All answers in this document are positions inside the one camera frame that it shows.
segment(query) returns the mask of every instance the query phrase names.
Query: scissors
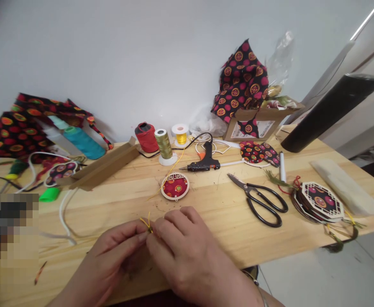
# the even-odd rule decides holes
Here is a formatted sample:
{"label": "scissors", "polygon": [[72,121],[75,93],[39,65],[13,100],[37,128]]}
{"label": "scissors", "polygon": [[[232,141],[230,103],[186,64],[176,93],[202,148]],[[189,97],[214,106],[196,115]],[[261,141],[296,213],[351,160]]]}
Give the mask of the scissors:
{"label": "scissors", "polygon": [[[282,226],[282,219],[281,217],[278,215],[278,212],[281,212],[281,213],[285,213],[288,211],[288,205],[286,204],[286,202],[284,201],[284,199],[278,194],[276,193],[274,190],[271,190],[270,188],[267,188],[265,186],[261,186],[261,185],[253,185],[253,184],[250,184],[250,183],[243,183],[241,180],[239,180],[236,176],[228,173],[228,177],[237,185],[239,186],[241,189],[243,189],[245,191],[245,194],[246,194],[246,202],[248,203],[249,205],[249,208],[251,209],[252,213],[262,222],[264,223],[265,225],[268,225],[269,227],[274,227],[274,228],[278,228],[278,227],[281,227]],[[266,190],[268,192],[270,192],[271,194],[273,194],[282,204],[283,206],[283,209],[275,206],[265,195],[263,195],[260,191],[258,191],[258,189],[263,189],[263,190]],[[270,208],[268,205],[266,205],[265,203],[259,201],[258,199],[256,199],[255,197],[253,197],[251,194],[250,194],[250,191],[255,191],[264,201],[266,201],[268,203],[268,205],[270,205],[272,208]],[[271,212],[277,219],[276,221],[276,224],[273,224],[273,223],[270,223],[268,222],[267,220],[265,220],[262,216],[259,215],[259,213],[255,210],[254,208],[254,205],[252,204],[252,201],[253,200],[254,202],[258,203],[259,205],[261,205],[262,207],[264,207],[265,209],[267,209],[269,212]]]}

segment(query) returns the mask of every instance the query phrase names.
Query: glue bottle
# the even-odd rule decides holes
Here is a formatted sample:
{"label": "glue bottle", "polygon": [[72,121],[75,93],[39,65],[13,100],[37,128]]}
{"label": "glue bottle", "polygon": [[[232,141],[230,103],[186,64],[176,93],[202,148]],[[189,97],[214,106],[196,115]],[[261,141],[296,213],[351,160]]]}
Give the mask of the glue bottle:
{"label": "glue bottle", "polygon": [[68,139],[66,139],[58,128],[49,126],[39,119],[35,118],[35,121],[42,127],[43,132],[46,134],[46,137],[59,146],[61,149],[67,151],[72,156],[80,156],[81,151],[76,148]]}
{"label": "glue bottle", "polygon": [[79,127],[69,126],[68,123],[54,115],[50,115],[49,118],[56,127],[63,130],[63,136],[71,141],[87,158],[96,160],[106,153],[102,146]]}

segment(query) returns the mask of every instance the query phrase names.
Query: cardboard box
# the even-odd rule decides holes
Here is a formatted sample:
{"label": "cardboard box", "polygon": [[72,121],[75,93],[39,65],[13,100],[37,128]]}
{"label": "cardboard box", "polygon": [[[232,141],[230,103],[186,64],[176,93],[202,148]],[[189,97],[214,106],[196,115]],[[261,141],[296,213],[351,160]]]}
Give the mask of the cardboard box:
{"label": "cardboard box", "polygon": [[[296,102],[297,108],[278,110],[261,108],[254,110],[239,109],[235,112],[235,117],[231,118],[228,128],[223,137],[225,141],[241,142],[241,141],[266,141],[274,133],[282,120],[296,111],[304,108],[304,105]],[[243,134],[239,130],[238,122],[247,122],[256,115],[256,122],[258,125],[259,138],[255,138],[248,134]]]}
{"label": "cardboard box", "polygon": [[139,156],[135,143],[136,139],[131,137],[127,143],[108,151],[103,157],[85,166],[71,177],[56,179],[56,183],[69,185],[70,190],[79,187],[82,190],[91,191]]}

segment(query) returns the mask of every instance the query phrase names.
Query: black tube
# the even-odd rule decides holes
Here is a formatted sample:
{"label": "black tube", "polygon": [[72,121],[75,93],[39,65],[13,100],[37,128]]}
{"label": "black tube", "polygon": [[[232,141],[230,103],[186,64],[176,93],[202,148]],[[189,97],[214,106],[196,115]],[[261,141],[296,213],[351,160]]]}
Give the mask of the black tube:
{"label": "black tube", "polygon": [[374,92],[374,76],[344,75],[281,143],[298,153]]}

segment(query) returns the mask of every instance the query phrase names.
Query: pixelated area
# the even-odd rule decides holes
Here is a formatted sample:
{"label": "pixelated area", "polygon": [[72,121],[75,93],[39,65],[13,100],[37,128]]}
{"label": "pixelated area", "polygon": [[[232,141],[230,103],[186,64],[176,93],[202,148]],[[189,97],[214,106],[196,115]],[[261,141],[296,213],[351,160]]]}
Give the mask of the pixelated area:
{"label": "pixelated area", "polygon": [[39,194],[0,194],[0,305],[35,278],[38,201]]}

